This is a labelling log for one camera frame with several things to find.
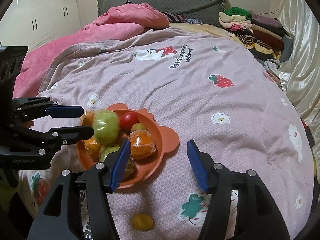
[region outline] pink bedspread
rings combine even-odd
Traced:
[[[146,3],[110,8],[79,32],[58,38],[28,53],[15,83],[13,98],[36,96],[53,60],[74,44],[124,41],[143,33],[146,27],[164,29],[168,26],[167,17]]]

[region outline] white satin curtain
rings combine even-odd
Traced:
[[[282,0],[279,21],[294,38],[292,55],[281,64],[279,76],[284,92],[314,136],[313,153],[320,182],[319,23],[305,0]]]

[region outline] orange bowl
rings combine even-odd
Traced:
[[[153,155],[141,161],[133,160],[135,171],[127,180],[121,182],[119,188],[132,187],[137,182],[149,178],[156,171],[164,157],[164,154],[172,153],[179,147],[179,136],[171,128],[159,126],[154,120],[153,114],[148,113],[145,108],[136,111],[128,109],[125,104],[114,104],[109,106],[107,110],[116,112],[119,118],[127,112],[136,113],[139,122],[146,126],[156,144],[156,152]],[[77,153],[84,170],[90,169],[97,163],[86,153],[82,141],[77,143]]]

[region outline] headboard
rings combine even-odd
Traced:
[[[127,0],[98,0],[99,16],[111,7],[125,4]],[[134,3],[148,3],[158,11],[198,18],[204,24],[220,27],[219,12],[224,10],[226,0],[129,0]]]

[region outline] blue fingertip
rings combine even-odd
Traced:
[[[127,140],[111,172],[110,188],[112,189],[113,192],[120,187],[124,170],[130,158],[130,154],[131,154],[131,144],[130,144],[130,141]]]
[[[201,160],[198,156],[198,148],[193,140],[187,143],[187,155],[193,170],[193,174],[196,177],[198,187],[202,189],[205,193],[208,192],[209,186],[207,184],[207,172],[202,166]]]

